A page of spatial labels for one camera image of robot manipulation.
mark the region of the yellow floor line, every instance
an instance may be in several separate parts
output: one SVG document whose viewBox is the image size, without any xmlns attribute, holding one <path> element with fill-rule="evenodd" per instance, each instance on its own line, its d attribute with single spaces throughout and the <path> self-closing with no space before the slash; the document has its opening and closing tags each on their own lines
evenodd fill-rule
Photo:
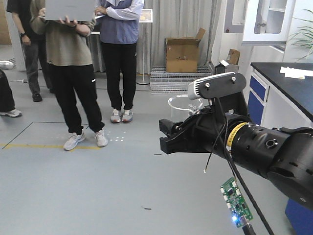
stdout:
<svg viewBox="0 0 313 235">
<path fill-rule="evenodd" d="M 61 145 L 46 145 L 46 144 L 8 144 L 5 149 L 8 148 L 63 148 Z M 96 146 L 76 146 L 75 149 L 95 149 L 99 150 Z"/>
</svg>

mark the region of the robotic arm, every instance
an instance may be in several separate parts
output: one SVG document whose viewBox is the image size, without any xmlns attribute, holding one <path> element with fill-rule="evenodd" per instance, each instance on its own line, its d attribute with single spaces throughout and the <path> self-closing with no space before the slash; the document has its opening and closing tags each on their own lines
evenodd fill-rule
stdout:
<svg viewBox="0 0 313 235">
<path fill-rule="evenodd" d="M 242 90 L 246 79 L 223 73 L 189 84 L 190 99 L 208 105 L 184 122 L 159 121 L 161 150 L 209 153 L 227 159 L 225 141 L 237 165 L 270 180 L 287 197 L 313 210 L 313 129 L 272 128 L 249 118 Z"/>
</svg>

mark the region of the cardboard box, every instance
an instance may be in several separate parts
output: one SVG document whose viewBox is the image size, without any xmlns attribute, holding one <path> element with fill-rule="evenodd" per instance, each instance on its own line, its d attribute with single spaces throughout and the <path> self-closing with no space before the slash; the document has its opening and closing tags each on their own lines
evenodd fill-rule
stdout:
<svg viewBox="0 0 313 235">
<path fill-rule="evenodd" d="M 235 49 L 230 49 L 226 61 L 230 64 L 237 65 L 240 57 L 240 52 Z"/>
<path fill-rule="evenodd" d="M 0 16 L 5 17 L 4 3 L 0 0 Z"/>
<path fill-rule="evenodd" d="M 166 71 L 197 72 L 199 43 L 205 34 L 200 28 L 195 38 L 166 38 Z"/>
<path fill-rule="evenodd" d="M 6 17 L 0 17 L 0 44 L 3 45 L 11 44 Z"/>
</svg>

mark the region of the laptop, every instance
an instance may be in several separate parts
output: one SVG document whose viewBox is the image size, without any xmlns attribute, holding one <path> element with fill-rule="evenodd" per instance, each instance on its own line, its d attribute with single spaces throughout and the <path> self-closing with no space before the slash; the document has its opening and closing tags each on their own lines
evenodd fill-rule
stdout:
<svg viewBox="0 0 313 235">
<path fill-rule="evenodd" d="M 94 18 L 94 0 L 45 0 L 45 19 L 48 21 L 92 21 Z"/>
</svg>

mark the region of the green circuit board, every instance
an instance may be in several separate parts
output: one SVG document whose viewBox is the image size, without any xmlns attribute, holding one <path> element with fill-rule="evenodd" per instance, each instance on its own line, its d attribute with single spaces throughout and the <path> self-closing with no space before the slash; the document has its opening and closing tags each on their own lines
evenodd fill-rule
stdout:
<svg viewBox="0 0 313 235">
<path fill-rule="evenodd" d="M 242 196 L 234 177 L 221 186 L 221 192 L 231 212 L 232 220 L 240 228 L 253 219 L 251 211 Z"/>
</svg>

